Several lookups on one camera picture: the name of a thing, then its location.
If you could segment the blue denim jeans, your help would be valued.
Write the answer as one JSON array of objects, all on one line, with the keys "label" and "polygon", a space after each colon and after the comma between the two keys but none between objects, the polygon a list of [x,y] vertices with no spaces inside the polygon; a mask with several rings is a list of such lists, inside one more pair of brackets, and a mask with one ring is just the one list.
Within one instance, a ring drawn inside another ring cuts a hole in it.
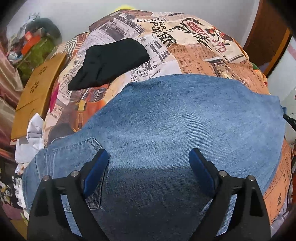
[{"label": "blue denim jeans", "polygon": [[128,85],[83,128],[53,140],[23,174],[30,209],[43,176],[65,177],[100,149],[109,156],[88,205],[110,240],[188,240],[209,204],[189,164],[197,148],[231,176],[269,187],[285,136],[277,96],[212,76],[167,75]]}]

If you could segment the white paper pile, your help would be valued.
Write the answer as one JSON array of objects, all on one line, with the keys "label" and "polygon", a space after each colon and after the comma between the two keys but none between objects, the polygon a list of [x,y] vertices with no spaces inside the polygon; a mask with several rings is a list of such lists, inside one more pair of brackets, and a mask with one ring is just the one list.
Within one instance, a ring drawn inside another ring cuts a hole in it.
[{"label": "white paper pile", "polygon": [[43,124],[44,120],[38,113],[31,118],[26,135],[16,141],[15,161],[17,163],[29,163],[44,148]]}]

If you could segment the wooden lap desk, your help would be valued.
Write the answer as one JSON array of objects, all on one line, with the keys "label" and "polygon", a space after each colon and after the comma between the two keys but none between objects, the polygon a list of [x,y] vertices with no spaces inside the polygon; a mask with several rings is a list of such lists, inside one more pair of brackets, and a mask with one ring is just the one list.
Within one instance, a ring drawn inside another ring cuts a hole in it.
[{"label": "wooden lap desk", "polygon": [[65,52],[58,53],[33,71],[16,107],[11,130],[12,141],[27,135],[29,121],[36,113],[41,118],[45,118],[54,83],[64,67],[66,59]]}]

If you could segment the pink striped curtain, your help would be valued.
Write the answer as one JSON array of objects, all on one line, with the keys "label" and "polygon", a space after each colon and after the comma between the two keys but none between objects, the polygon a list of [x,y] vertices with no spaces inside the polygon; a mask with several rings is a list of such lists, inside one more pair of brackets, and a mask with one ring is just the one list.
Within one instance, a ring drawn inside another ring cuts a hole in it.
[{"label": "pink striped curtain", "polygon": [[18,71],[12,66],[1,47],[1,149],[11,151],[11,130],[15,111],[23,92]]}]

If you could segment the black folded garment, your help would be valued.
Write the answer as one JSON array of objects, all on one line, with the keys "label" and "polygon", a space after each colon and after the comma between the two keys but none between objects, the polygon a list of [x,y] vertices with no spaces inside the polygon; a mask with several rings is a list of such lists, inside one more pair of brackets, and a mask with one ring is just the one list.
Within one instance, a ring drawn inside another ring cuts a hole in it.
[{"label": "black folded garment", "polygon": [[149,61],[149,54],[138,41],[127,38],[114,43],[91,46],[83,65],[68,84],[70,91],[100,87]]}]

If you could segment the orange box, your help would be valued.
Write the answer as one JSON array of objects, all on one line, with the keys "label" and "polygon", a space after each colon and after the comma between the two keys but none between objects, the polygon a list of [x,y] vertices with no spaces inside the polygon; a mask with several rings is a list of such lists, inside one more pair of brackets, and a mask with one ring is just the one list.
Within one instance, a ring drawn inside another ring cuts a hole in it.
[{"label": "orange box", "polygon": [[30,31],[28,31],[25,33],[25,40],[25,44],[21,49],[22,55],[27,54],[27,52],[29,52],[29,50],[41,40],[41,36],[39,34],[34,35]]}]

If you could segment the newspaper print bed cover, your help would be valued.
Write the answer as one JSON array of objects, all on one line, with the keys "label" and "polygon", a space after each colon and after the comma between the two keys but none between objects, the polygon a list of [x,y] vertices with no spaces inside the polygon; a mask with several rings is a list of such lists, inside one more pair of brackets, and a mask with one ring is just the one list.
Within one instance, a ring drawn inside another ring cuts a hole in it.
[{"label": "newspaper print bed cover", "polygon": [[[83,65],[87,49],[132,38],[150,59],[111,83],[70,91],[68,84]],[[60,45],[69,63],[55,82],[44,126],[44,143],[78,132],[97,111],[131,82],[170,74],[201,74],[240,81],[251,91],[269,94],[266,76],[230,36],[210,23],[182,13],[120,10],[103,17],[89,31]]]}]

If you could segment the wooden wardrobe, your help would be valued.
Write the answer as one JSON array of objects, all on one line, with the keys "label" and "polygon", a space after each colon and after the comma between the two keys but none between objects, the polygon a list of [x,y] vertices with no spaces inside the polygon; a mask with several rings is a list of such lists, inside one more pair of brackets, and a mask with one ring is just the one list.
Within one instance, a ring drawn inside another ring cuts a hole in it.
[{"label": "wooden wardrobe", "polygon": [[292,34],[269,1],[259,1],[258,10],[243,47],[250,61],[269,76],[283,56]]}]

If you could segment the grey plush pillow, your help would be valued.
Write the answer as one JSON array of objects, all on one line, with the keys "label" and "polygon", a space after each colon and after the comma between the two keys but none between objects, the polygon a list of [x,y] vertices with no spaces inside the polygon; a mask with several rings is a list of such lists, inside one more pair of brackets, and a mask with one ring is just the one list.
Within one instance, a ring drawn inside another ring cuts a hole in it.
[{"label": "grey plush pillow", "polygon": [[59,28],[49,18],[36,18],[27,24],[25,33],[30,32],[34,36],[49,37],[58,45],[62,43]]}]

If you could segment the yellow foam tube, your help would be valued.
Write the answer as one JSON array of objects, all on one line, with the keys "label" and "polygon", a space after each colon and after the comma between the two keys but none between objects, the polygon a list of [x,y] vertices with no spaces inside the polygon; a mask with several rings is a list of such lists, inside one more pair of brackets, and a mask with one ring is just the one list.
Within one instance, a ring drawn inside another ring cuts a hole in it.
[{"label": "yellow foam tube", "polygon": [[135,8],[132,6],[129,6],[127,4],[121,5],[117,7],[114,11],[121,11],[121,10],[134,10]]}]

